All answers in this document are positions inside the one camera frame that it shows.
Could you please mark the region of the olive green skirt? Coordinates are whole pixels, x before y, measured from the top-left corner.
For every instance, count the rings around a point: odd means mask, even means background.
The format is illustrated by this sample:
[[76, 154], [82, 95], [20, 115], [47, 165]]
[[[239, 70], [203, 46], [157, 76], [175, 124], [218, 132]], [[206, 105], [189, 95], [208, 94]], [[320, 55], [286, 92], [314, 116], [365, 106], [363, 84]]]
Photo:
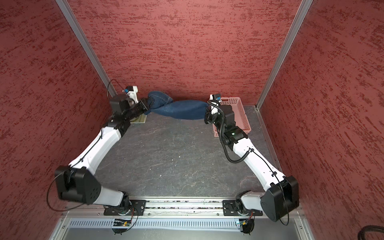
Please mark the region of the olive green skirt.
[[142, 114], [138, 116], [137, 118], [134, 118], [133, 120], [130, 121], [131, 124], [144, 124], [147, 120], [147, 116]]

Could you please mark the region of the blue denim skirt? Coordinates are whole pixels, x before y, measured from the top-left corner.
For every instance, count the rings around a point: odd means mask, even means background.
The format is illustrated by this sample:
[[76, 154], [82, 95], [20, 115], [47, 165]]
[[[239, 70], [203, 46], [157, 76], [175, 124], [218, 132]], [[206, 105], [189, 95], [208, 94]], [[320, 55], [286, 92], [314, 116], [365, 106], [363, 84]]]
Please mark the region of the blue denim skirt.
[[167, 94], [152, 91], [148, 94], [149, 110], [145, 115], [156, 113], [161, 116], [181, 120], [204, 119], [208, 104], [197, 100], [174, 101]]

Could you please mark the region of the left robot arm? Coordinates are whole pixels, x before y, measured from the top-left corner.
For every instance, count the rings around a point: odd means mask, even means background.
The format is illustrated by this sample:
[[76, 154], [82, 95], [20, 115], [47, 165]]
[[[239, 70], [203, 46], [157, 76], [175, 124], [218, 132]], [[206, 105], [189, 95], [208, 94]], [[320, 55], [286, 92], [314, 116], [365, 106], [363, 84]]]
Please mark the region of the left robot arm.
[[148, 99], [132, 104], [123, 94], [110, 99], [113, 113], [103, 125], [96, 138], [67, 166], [59, 166], [53, 183], [60, 200], [81, 205], [101, 205], [117, 215], [133, 215], [134, 207], [126, 192], [103, 187], [95, 173], [111, 148], [124, 136], [131, 120], [149, 110]]

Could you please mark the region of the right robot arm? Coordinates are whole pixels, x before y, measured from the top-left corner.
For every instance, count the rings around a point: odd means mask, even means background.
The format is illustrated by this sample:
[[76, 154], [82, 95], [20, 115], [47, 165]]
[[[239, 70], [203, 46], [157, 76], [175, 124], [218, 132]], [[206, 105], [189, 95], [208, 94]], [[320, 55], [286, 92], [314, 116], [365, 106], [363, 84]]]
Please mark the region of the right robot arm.
[[263, 194], [252, 191], [239, 194], [237, 210], [241, 215], [261, 211], [273, 222], [281, 221], [299, 206], [299, 183], [293, 176], [285, 176], [254, 146], [248, 135], [236, 125], [231, 106], [208, 101], [205, 123], [213, 124], [226, 159], [232, 164], [245, 163], [259, 180]]

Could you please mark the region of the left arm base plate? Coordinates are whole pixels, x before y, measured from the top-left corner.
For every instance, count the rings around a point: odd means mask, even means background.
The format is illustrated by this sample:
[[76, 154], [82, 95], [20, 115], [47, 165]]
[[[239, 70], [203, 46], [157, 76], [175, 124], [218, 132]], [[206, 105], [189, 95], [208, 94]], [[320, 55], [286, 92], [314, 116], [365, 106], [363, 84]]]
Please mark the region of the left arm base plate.
[[104, 216], [142, 216], [146, 207], [146, 200], [128, 200], [127, 203], [122, 203], [120, 206], [104, 205]]

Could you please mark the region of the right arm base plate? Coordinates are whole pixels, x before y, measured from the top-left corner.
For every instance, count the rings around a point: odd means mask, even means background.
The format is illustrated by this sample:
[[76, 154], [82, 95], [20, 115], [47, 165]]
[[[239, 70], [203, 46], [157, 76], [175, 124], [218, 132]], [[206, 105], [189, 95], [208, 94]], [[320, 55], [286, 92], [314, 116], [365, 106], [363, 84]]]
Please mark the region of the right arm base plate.
[[224, 216], [242, 216], [242, 217], [260, 217], [263, 216], [262, 211], [247, 210], [236, 200], [223, 200], [223, 214]]

